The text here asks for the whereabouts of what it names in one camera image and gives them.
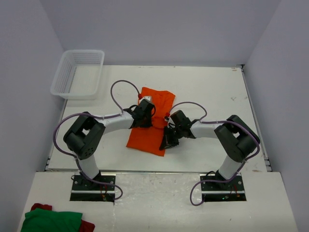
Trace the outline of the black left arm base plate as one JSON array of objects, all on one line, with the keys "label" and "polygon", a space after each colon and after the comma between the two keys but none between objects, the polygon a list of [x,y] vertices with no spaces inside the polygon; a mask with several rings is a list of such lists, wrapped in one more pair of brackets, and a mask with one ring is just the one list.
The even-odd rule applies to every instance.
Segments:
[{"label": "black left arm base plate", "polygon": [[115,187],[98,185],[79,174],[71,177],[72,187],[70,192],[71,202],[112,202],[115,201]]}]

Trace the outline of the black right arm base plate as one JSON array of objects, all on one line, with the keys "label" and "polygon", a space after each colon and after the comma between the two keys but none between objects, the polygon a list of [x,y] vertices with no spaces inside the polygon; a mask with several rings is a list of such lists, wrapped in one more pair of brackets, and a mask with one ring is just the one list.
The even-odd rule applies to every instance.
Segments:
[{"label": "black right arm base plate", "polygon": [[206,182],[214,180],[215,174],[201,174],[201,195],[204,202],[242,202],[247,201],[242,176],[238,174],[229,183]]}]

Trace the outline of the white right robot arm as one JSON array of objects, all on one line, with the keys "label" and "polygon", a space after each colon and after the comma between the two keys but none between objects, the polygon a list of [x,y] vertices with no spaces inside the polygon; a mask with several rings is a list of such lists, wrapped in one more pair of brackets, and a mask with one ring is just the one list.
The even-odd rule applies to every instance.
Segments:
[{"label": "white right robot arm", "polygon": [[259,137],[237,115],[222,121],[190,120],[183,111],[171,114],[164,127],[160,150],[175,147],[181,138],[218,139],[227,156],[210,180],[221,190],[228,189],[245,163],[260,151]]}]

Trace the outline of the orange t shirt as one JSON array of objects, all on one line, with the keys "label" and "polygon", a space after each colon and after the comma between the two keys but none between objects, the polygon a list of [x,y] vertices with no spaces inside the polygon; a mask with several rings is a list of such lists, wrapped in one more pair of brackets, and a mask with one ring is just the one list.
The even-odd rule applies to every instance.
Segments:
[{"label": "orange t shirt", "polygon": [[168,124],[165,121],[165,116],[169,114],[176,96],[166,90],[159,91],[147,87],[142,88],[141,95],[143,97],[150,96],[155,105],[152,126],[149,128],[133,128],[126,146],[163,157],[165,150],[159,148],[164,135],[164,127]]}]

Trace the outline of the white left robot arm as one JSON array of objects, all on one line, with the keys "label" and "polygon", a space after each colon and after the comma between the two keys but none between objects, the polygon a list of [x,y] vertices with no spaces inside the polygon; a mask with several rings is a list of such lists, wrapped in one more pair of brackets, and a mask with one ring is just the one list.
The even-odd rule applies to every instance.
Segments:
[{"label": "white left robot arm", "polygon": [[100,186],[100,171],[94,153],[103,135],[118,130],[151,127],[154,113],[155,105],[144,99],[117,115],[94,116],[88,112],[78,115],[63,141],[76,157],[77,166],[84,176],[83,184],[88,189],[95,190]]}]

